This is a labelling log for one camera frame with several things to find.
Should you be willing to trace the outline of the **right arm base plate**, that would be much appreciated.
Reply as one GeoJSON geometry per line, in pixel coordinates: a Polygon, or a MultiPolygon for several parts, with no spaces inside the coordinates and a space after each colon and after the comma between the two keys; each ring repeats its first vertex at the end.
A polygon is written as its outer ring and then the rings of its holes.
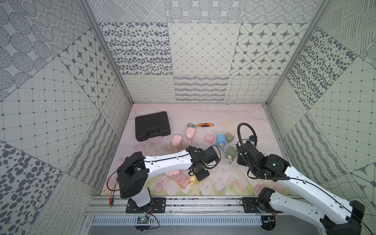
{"type": "Polygon", "coordinates": [[[243,197],[240,200],[240,204],[243,206],[245,213],[264,213],[259,207],[256,197],[243,197]]]}

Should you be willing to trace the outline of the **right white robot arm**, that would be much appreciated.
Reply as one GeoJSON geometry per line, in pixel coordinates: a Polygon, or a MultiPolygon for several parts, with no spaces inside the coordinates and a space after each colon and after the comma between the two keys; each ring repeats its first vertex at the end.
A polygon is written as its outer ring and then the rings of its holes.
{"type": "Polygon", "coordinates": [[[306,200],[302,202],[291,199],[264,187],[256,199],[259,210],[287,213],[315,225],[327,235],[361,233],[365,212],[365,206],[361,202],[348,201],[330,193],[280,156],[264,156],[250,141],[237,144],[237,152],[254,177],[278,182],[306,200]]]}

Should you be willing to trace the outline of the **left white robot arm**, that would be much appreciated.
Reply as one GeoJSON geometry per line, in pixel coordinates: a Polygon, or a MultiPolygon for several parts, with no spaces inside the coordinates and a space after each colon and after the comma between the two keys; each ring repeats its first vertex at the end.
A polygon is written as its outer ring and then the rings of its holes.
{"type": "Polygon", "coordinates": [[[176,170],[187,170],[198,181],[209,177],[209,170],[220,163],[218,147],[207,149],[188,146],[185,150],[163,156],[144,156],[135,152],[116,170],[119,194],[131,198],[139,208],[151,204],[151,194],[145,186],[149,178],[176,170]]]}

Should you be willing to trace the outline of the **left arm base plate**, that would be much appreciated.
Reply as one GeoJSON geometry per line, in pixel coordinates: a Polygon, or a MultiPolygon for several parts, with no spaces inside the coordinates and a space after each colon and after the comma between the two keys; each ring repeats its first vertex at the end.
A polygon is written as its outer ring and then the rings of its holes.
{"type": "Polygon", "coordinates": [[[165,197],[153,197],[151,202],[143,207],[138,207],[136,202],[129,198],[127,202],[126,213],[164,213],[166,207],[165,197]]]}

